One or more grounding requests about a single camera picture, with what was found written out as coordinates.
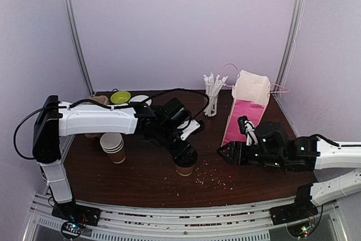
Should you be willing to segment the brown paper coffee cup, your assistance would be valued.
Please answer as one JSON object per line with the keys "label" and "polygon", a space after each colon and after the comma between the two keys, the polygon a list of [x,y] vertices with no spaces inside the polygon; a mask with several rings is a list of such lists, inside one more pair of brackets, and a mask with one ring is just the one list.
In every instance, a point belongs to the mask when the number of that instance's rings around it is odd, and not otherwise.
{"label": "brown paper coffee cup", "polygon": [[180,165],[175,165],[177,173],[180,176],[190,176],[194,170],[195,165],[190,165],[190,166],[180,166]]}

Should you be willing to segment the black cup lid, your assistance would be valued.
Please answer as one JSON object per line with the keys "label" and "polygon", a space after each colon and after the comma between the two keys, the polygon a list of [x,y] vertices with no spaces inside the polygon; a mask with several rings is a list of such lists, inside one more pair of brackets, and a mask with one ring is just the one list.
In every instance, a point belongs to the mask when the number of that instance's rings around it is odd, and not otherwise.
{"label": "black cup lid", "polygon": [[196,164],[196,160],[174,160],[176,166],[181,168],[189,168]]}

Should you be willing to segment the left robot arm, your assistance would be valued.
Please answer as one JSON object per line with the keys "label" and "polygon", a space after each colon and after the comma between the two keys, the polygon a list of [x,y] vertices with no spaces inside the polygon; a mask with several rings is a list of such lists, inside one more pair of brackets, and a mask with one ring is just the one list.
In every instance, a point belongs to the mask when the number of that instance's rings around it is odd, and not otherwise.
{"label": "left robot arm", "polygon": [[32,154],[45,173],[59,211],[70,221],[81,216],[81,208],[67,179],[59,148],[60,137],[76,134],[136,134],[166,148],[176,166],[189,168],[197,162],[197,152],[187,138],[203,123],[196,121],[179,99],[163,106],[146,102],[109,106],[91,99],[70,104],[56,95],[47,98],[34,125]]}

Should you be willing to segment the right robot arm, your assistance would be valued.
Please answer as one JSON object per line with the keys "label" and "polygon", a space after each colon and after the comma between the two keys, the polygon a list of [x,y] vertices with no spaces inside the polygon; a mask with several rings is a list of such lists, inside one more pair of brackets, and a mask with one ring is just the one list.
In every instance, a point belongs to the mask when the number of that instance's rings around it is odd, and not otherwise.
{"label": "right robot arm", "polygon": [[244,117],[238,120],[245,142],[228,142],[217,154],[229,165],[260,165],[287,172],[313,172],[330,168],[349,168],[350,173],[298,188],[295,203],[289,207],[294,219],[335,199],[360,192],[360,143],[335,142],[323,135],[290,140],[280,122],[266,121],[254,126]]}

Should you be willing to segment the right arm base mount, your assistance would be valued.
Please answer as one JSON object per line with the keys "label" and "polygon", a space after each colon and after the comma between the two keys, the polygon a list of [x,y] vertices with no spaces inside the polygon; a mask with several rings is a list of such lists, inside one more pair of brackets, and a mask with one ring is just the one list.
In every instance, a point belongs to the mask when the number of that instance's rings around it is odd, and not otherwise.
{"label": "right arm base mount", "polygon": [[309,214],[318,214],[318,208],[311,201],[295,201],[291,204],[270,209],[273,225],[287,224],[306,219],[309,217]]}

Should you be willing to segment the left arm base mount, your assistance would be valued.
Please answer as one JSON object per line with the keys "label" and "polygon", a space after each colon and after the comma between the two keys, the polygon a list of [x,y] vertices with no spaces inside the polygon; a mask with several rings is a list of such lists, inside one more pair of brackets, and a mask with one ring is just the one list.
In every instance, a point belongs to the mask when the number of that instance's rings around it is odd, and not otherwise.
{"label": "left arm base mount", "polygon": [[55,203],[52,216],[81,225],[97,226],[101,214],[99,208],[79,205],[75,201]]}

